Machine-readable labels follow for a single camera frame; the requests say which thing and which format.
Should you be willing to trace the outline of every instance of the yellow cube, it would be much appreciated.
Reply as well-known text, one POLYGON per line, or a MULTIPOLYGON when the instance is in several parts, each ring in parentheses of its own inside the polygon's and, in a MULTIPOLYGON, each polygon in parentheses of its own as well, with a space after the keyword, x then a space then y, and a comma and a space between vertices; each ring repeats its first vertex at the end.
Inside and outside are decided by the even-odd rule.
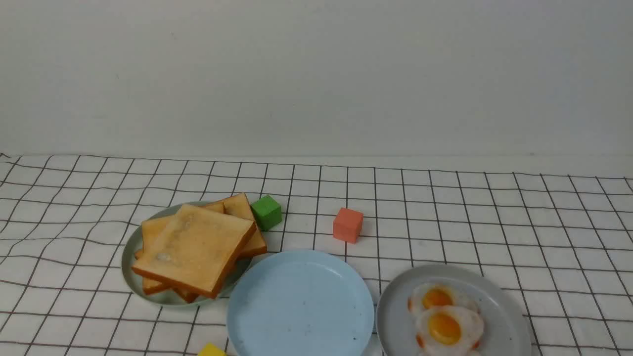
POLYGON ((215 345, 208 343, 200 351, 198 356, 227 356, 227 354, 219 348, 215 347, 215 345))

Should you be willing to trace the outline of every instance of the white wall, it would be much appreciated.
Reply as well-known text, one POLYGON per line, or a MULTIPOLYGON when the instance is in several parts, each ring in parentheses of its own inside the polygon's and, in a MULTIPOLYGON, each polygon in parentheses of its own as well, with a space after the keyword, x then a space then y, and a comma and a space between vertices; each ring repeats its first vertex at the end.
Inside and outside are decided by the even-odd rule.
POLYGON ((631 154, 632 18, 632 0, 2 0, 0 151, 631 154))

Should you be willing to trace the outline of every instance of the gray plate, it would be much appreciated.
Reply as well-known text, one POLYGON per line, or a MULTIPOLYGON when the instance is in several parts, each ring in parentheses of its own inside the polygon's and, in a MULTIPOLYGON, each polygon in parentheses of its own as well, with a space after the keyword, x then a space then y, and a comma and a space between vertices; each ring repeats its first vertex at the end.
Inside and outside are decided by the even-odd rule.
MULTIPOLYGON (((205 205, 211 203, 210 201, 192 201, 190 203, 183 204, 191 204, 191 205, 205 205)), ((149 219, 155 219, 158 217, 164 217, 168 215, 175 214, 182 204, 174 205, 165 210, 162 210, 156 214, 154 214, 149 219)), ((130 287, 134 294, 139 297, 152 302, 154 304, 162 305, 165 307, 188 307, 191 305, 198 305, 202 302, 211 300, 207 297, 199 296, 192 303, 186 303, 181 297, 176 294, 171 289, 168 289, 161 293, 155 293, 152 295, 146 295, 143 293, 143 278, 138 274, 132 272, 132 264, 136 259, 134 258, 134 252, 143 247, 143 233, 141 227, 137 227, 136 230, 132 233, 130 238, 127 240, 125 244, 125 249, 123 249, 123 257, 121 258, 121 271, 123 272, 123 278, 127 285, 130 287)), ((235 263, 235 267, 232 272, 227 276, 224 281, 222 291, 218 296, 225 296, 230 293, 235 282, 242 276, 242 274, 248 269, 248 266, 251 264, 251 258, 245 258, 244 260, 239 260, 235 263)))
POLYGON ((531 354, 530 334, 521 309, 492 282, 473 272, 448 265, 425 265, 396 277, 380 296, 376 332, 387 356, 417 356, 413 318, 407 298, 418 285, 439 282, 454 286, 473 298, 484 319, 484 335, 478 351, 482 356, 531 354))

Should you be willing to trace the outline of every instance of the plate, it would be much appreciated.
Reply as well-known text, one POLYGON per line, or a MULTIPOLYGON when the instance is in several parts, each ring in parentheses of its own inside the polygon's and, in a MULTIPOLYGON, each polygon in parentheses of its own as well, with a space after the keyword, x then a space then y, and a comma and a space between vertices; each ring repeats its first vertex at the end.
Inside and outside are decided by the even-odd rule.
POLYGON ((372 335, 373 301, 339 258, 282 252, 239 280, 227 327, 240 356, 360 356, 372 335))
MULTIPOLYGON (((205 205, 211 203, 210 201, 191 201, 189 203, 183 204, 191 204, 191 205, 205 205)), ((152 215, 149 219, 155 219, 158 217, 165 217, 169 215, 175 214, 182 204, 174 205, 165 210, 162 210, 154 215, 152 215)), ((121 272, 123 272, 123 279, 127 283, 128 287, 134 292, 134 294, 139 297, 152 302, 154 304, 162 305, 164 307, 190 307, 192 305, 198 305, 200 303, 211 300, 205 296, 199 296, 192 303, 185 302, 176 292, 171 289, 166 291, 155 293, 152 295, 146 295, 143 292, 143 277, 138 274, 132 272, 132 264, 136 261, 134 258, 134 252, 143 247, 143 233, 141 226, 139 225, 136 230, 132 233, 130 238, 125 243, 125 248, 123 249, 123 255, 121 257, 121 272)), ((235 267, 233 271, 227 276, 222 290, 218 297, 226 296, 230 293, 230 290, 235 285, 235 282, 243 275, 243 273, 248 269, 248 266, 251 264, 251 258, 245 258, 243 260, 238 260, 235 263, 235 267)))
POLYGON ((484 335, 477 349, 482 356, 531 354, 530 333, 521 309, 505 292, 469 270, 448 265, 424 265, 396 277, 380 296, 376 332, 386 356, 418 355, 407 299, 418 285, 443 283, 469 295, 480 308, 484 335))

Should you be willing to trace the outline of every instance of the green cube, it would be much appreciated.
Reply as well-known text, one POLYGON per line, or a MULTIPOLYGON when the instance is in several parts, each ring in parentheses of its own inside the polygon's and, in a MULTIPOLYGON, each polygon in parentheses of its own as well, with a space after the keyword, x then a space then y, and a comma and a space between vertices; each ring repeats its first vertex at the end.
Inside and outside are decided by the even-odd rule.
POLYGON ((281 205, 270 195, 266 195, 251 204, 251 210, 262 231, 270 230, 271 227, 281 222, 281 205))

